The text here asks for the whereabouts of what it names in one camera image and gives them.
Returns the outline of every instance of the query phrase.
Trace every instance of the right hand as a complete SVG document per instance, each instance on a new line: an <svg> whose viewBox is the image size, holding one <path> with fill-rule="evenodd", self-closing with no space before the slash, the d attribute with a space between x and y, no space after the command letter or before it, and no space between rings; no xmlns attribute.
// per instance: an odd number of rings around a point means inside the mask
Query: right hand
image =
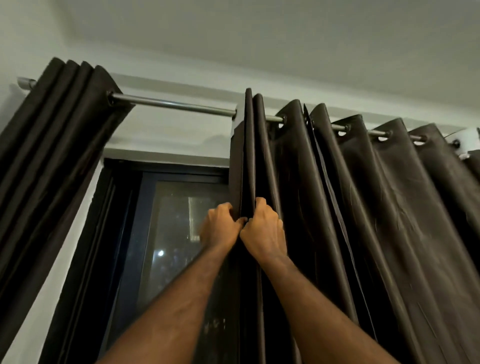
<svg viewBox="0 0 480 364"><path fill-rule="evenodd" d="M249 219L240 232L240 238L261 265L271 258L287 256L287 243L283 221L278 218L278 214L267 205L263 197L257 197L255 204L253 218Z"/></svg>

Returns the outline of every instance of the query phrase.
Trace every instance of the left hand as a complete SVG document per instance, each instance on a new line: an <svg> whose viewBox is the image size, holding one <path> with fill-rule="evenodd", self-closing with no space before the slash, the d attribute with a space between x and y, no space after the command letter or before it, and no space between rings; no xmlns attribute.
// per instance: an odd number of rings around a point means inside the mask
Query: left hand
<svg viewBox="0 0 480 364"><path fill-rule="evenodd" d="M228 252L233 247L247 218L233 221L232 208L230 202L225 202L208 210L200 228L200 241L205 248L223 247Z"/></svg>

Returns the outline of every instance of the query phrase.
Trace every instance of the ceiling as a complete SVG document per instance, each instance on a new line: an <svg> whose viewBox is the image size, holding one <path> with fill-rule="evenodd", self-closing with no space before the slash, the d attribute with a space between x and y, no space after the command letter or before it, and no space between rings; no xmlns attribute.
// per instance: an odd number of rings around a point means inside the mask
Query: ceiling
<svg viewBox="0 0 480 364"><path fill-rule="evenodd" d="M58 0L76 38L480 109L475 0Z"/></svg>

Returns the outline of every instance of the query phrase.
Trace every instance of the curtain rod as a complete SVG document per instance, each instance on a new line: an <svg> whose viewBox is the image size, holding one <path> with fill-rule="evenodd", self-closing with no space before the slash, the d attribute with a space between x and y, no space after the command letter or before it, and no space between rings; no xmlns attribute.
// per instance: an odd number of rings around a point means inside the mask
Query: curtain rod
<svg viewBox="0 0 480 364"><path fill-rule="evenodd" d="M17 84L21 89L30 91L32 90L33 87L35 87L36 80L27 78L27 77L17 77ZM160 100L157 98L149 98L149 97L133 96L133 95L125 95L125 94L117 94L117 93L112 93L110 97L114 100L128 101L136 105L147 105L147 106L155 106L158 108L165 108L165 109L193 111L193 112L199 112L202 114L228 116L230 118L234 118L235 115L237 114L236 110L214 108L211 106L203 106L203 105L187 104L187 103L177 102L177 101ZM270 122L283 122L283 118L279 116L266 115L265 117L266 117L266 120ZM336 124L332 124L332 129L339 132L347 131L347 127L342 125L336 125ZM388 132L381 132L379 130L368 130L368 134L373 136L385 137L385 138L389 136ZM415 142L426 141L426 138L421 135L410 135L410 139Z"/></svg>

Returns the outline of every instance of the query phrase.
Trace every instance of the dark window frame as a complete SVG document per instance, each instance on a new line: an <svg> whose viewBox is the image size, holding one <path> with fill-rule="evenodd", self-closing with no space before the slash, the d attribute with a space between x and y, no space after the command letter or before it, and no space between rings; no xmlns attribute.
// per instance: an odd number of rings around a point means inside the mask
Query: dark window frame
<svg viewBox="0 0 480 364"><path fill-rule="evenodd" d="M135 279L141 276L138 262L143 261L146 237L140 237L140 244L129 243L132 233L145 231L143 224L150 222L153 201L148 200L151 191L145 188L155 185L152 179L228 184L228 168L104 160L40 364L94 363L104 349L117 295L121 296L119 303L132 305L124 299L139 283ZM132 282L120 281L124 270L132 273ZM131 315L133 311L122 312ZM123 318L124 325L131 320L129 315Z"/></svg>

